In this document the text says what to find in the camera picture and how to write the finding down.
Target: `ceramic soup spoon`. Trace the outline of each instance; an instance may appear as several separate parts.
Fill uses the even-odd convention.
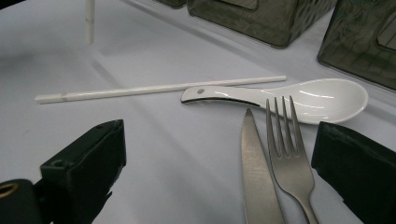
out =
[[[265,108],[266,100],[274,103],[275,97],[293,97],[298,120],[319,124],[321,121],[338,123],[358,115],[368,103],[367,91],[359,84],[339,78],[317,79],[271,90],[200,86],[183,92],[182,103],[201,100],[225,100]],[[279,114],[283,116],[282,105]],[[286,104],[287,114],[290,106]]]

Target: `white tablecloth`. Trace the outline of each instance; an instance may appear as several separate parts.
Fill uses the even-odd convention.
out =
[[[95,40],[88,45],[84,7],[78,0],[27,0],[0,11],[0,182],[38,181],[44,161],[91,127],[123,119],[127,166],[94,223],[245,223],[240,135],[248,105],[183,105],[181,91],[35,103],[44,93],[288,77],[247,86],[267,89],[340,77],[370,96],[367,108],[341,125],[396,149],[395,93],[317,62],[331,12],[287,49],[272,49],[191,17],[185,7],[151,0],[97,0]],[[265,113],[251,108],[265,140]],[[317,129],[302,125],[309,159]],[[313,173],[311,201],[320,223],[361,223]],[[287,223],[305,223],[298,204],[278,192]]]

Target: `fork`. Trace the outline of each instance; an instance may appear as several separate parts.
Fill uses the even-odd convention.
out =
[[[282,96],[283,114],[286,115],[285,98]],[[279,114],[277,111],[277,101],[275,98],[275,114],[276,114],[276,130],[277,130],[277,146],[274,137],[270,104],[266,101],[267,106],[267,138],[270,151],[271,163],[276,178],[276,183],[282,190],[295,198],[304,210],[304,216],[309,224],[318,223],[315,212],[310,203],[311,191],[315,186],[314,177],[306,157],[304,142],[301,135],[300,127],[297,120],[294,103],[290,97],[291,120],[294,127],[294,142],[291,140],[289,120],[284,119],[286,146],[282,130],[280,127]]]

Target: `knife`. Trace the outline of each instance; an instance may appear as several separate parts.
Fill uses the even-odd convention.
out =
[[[242,177],[247,224],[284,223],[251,110],[242,128]]]

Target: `chopstick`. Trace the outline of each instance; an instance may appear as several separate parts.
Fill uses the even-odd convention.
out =
[[[95,0],[85,0],[85,39],[88,44],[93,43],[93,24]]]
[[[42,105],[42,104],[61,103],[61,102],[70,102],[70,101],[101,99],[108,97],[158,93],[158,92],[166,92],[166,91],[184,91],[190,87],[195,87],[195,86],[236,86],[236,85],[246,85],[246,84],[254,84],[254,83],[276,82],[276,81],[284,81],[284,80],[286,80],[286,77],[256,77],[256,78],[244,78],[244,79],[234,79],[234,80],[184,83],[184,84],[175,84],[175,85],[135,87],[129,89],[113,89],[113,90],[104,90],[104,91],[77,91],[77,92],[68,92],[68,93],[37,95],[35,101]]]

